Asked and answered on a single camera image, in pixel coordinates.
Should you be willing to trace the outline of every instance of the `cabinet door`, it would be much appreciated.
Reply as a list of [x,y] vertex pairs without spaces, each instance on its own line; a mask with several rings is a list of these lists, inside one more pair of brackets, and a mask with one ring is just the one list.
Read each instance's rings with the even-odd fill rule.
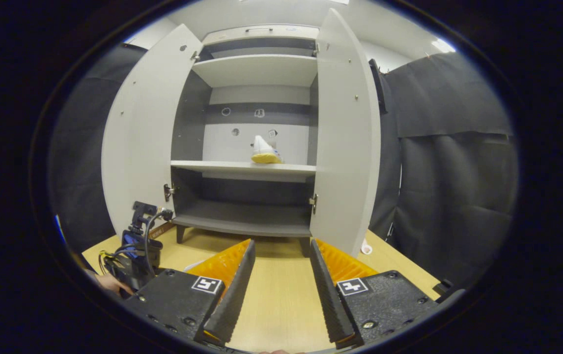
[[137,200],[174,209],[170,152],[176,106],[203,44],[185,25],[156,43],[133,67],[107,117],[102,140],[102,188],[118,236],[131,224]]
[[334,9],[317,36],[319,139],[313,237],[356,257],[365,238],[380,168],[380,116],[360,42]]

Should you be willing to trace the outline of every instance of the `small object on shelf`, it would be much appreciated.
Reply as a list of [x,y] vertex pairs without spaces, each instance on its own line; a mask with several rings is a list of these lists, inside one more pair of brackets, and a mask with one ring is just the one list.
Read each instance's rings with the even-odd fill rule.
[[255,135],[255,141],[253,142],[253,156],[251,157],[251,160],[258,164],[283,163],[280,153],[270,146],[260,135]]

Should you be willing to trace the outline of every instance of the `door hinge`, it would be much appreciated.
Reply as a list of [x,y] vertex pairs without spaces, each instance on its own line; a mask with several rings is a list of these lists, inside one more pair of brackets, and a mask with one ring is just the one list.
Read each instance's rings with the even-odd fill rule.
[[198,62],[201,59],[200,56],[198,56],[198,51],[195,50],[194,53],[192,53],[192,56],[190,57],[190,60],[194,60],[194,62]]
[[308,203],[310,203],[310,205],[312,206],[312,213],[316,214],[317,213],[317,203],[319,201],[319,195],[317,193],[314,194],[314,197],[311,197],[310,199],[308,199]]
[[174,186],[173,186],[173,188],[170,188],[168,186],[168,184],[164,184],[164,198],[165,198],[166,202],[170,201],[170,196],[174,195],[174,191],[176,191],[176,190],[179,190],[179,187],[174,188]]

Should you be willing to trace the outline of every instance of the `wooden table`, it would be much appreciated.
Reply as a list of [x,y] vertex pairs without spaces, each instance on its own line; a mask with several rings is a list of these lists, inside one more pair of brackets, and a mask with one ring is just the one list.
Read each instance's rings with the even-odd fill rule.
[[[189,228],[185,231],[183,244],[177,244],[176,228],[173,227],[156,238],[163,243],[160,266],[183,271],[184,267],[205,260],[248,237]],[[249,352],[284,349],[289,353],[334,348],[327,337],[310,260],[302,256],[299,240],[254,238],[256,260],[240,318],[227,346]],[[373,253],[361,253],[358,260],[378,272],[399,271],[432,300],[439,297],[432,290],[439,283],[434,276],[369,230],[366,239],[373,247]],[[120,239],[113,236],[87,249],[83,256],[100,272],[99,252],[111,252],[119,246]]]

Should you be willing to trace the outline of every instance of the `ceiling light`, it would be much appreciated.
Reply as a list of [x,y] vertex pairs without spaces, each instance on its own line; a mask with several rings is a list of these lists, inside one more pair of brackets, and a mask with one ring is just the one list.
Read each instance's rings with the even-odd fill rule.
[[456,52],[456,50],[454,48],[452,48],[451,45],[447,44],[444,40],[439,39],[439,38],[437,38],[437,40],[432,42],[432,45],[434,45],[434,47],[437,47],[437,49],[441,50],[441,52],[444,52],[444,53]]

